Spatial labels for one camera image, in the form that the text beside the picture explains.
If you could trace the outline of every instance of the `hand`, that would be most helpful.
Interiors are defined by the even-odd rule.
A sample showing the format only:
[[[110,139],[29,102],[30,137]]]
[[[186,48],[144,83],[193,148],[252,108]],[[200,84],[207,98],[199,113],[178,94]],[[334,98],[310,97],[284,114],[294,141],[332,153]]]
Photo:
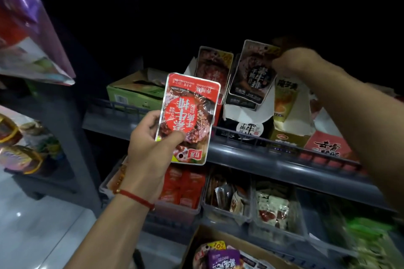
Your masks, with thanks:
[[[324,60],[312,49],[293,48],[285,51],[279,58],[272,61],[272,67],[284,77],[299,76],[313,64],[324,63]]]
[[[174,131],[155,141],[159,117],[160,111],[147,113],[130,135],[128,166],[120,186],[150,203],[160,196],[173,151],[185,139],[184,132]]]

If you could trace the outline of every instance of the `floor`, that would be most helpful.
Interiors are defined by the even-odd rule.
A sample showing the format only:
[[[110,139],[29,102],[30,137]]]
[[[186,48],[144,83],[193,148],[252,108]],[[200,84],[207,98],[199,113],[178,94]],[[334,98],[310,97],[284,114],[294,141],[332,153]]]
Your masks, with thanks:
[[[52,197],[35,201],[0,170],[0,264],[13,269],[62,269],[95,222],[92,211]],[[175,268],[186,246],[142,232],[146,268]]]

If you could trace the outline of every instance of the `red string bracelet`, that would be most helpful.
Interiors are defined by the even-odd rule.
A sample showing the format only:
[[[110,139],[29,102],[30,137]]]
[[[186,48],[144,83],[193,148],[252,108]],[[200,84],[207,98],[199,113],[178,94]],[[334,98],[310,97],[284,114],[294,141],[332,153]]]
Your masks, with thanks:
[[[136,202],[139,202],[141,205],[144,205],[146,207],[148,207],[150,210],[154,210],[154,204],[150,203],[144,199],[142,199],[141,197],[138,197],[137,195],[134,195],[126,190],[116,190],[117,194],[121,194],[121,195],[125,195],[126,197],[129,197],[133,200],[135,200]]]

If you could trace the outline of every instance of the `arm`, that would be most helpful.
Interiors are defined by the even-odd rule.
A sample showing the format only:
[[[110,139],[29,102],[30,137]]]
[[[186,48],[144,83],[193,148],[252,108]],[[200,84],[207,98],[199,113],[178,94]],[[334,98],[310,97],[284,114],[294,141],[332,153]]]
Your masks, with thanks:
[[[317,95],[387,201],[404,214],[404,104],[307,48],[286,51],[273,67]]]
[[[154,203],[175,147],[185,135],[173,132],[155,142],[160,111],[149,112],[130,136],[128,166],[121,189]],[[80,244],[65,269],[127,269],[149,208],[116,195]]]

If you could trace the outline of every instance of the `dark background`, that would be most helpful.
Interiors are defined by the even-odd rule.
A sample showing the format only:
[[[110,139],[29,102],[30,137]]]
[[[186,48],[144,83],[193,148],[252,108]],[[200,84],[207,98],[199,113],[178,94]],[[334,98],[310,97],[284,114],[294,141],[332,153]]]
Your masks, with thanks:
[[[78,75],[106,83],[145,67],[183,72],[201,45],[238,53],[245,39],[295,35],[364,82],[404,93],[402,0],[43,0]],[[79,43],[94,62],[80,61]]]

